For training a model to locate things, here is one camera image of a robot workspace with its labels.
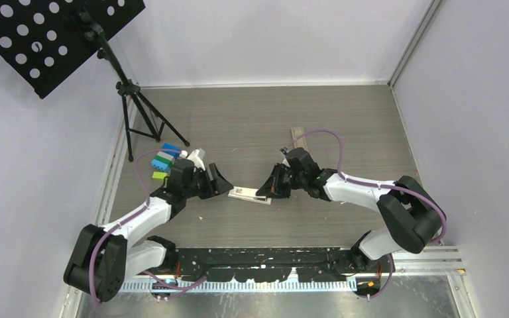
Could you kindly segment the white remote back cover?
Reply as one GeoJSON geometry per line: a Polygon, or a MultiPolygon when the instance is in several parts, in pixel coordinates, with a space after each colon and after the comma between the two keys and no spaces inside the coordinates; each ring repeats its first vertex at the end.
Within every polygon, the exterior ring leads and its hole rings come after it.
{"type": "Polygon", "coordinates": [[[236,195],[245,195],[245,196],[256,196],[257,189],[247,188],[247,187],[234,187],[229,193],[233,193],[236,195]]]}

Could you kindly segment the white slim remote control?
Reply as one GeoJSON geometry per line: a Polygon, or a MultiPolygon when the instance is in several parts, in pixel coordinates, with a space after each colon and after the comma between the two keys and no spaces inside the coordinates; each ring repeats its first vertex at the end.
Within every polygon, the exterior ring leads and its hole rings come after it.
{"type": "Polygon", "coordinates": [[[258,197],[258,196],[252,197],[252,196],[245,196],[245,195],[236,195],[233,193],[230,193],[228,195],[228,197],[234,198],[234,199],[240,199],[243,201],[253,202],[253,203],[261,203],[261,204],[265,204],[265,205],[270,205],[272,202],[271,198],[258,197]]]}

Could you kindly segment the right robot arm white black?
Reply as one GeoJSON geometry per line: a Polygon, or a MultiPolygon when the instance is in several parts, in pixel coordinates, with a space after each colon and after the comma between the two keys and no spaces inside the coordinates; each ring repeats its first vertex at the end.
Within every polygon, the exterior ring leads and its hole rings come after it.
{"type": "Polygon", "coordinates": [[[419,254],[445,232],[445,213],[409,176],[396,181],[356,178],[337,169],[320,168],[308,151],[295,148],[274,165],[256,195],[284,199],[295,189],[315,199],[351,203],[380,214],[384,227],[365,233],[347,254],[361,272],[370,271],[380,258],[399,250],[419,254]]]}

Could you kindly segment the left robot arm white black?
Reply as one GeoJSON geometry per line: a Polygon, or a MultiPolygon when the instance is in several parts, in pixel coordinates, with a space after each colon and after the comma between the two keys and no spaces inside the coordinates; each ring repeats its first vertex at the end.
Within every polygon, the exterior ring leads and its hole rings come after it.
{"type": "Polygon", "coordinates": [[[174,162],[164,185],[139,207],[105,225],[86,225],[78,236],[63,274],[65,284],[102,302],[123,283],[149,269],[169,274],[177,264],[176,245],[147,234],[173,219],[188,199],[209,199],[233,189],[216,164],[204,167],[188,158],[174,162]]]}

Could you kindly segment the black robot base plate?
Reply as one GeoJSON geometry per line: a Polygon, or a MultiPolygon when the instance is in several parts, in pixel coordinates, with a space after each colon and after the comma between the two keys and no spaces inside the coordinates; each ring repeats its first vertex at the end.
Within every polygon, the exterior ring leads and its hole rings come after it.
{"type": "Polygon", "coordinates": [[[319,248],[179,248],[168,265],[150,268],[157,275],[195,282],[240,283],[284,282],[297,277],[299,282],[341,282],[355,274],[385,278],[390,272],[386,256],[364,261],[350,249],[319,248]]]}

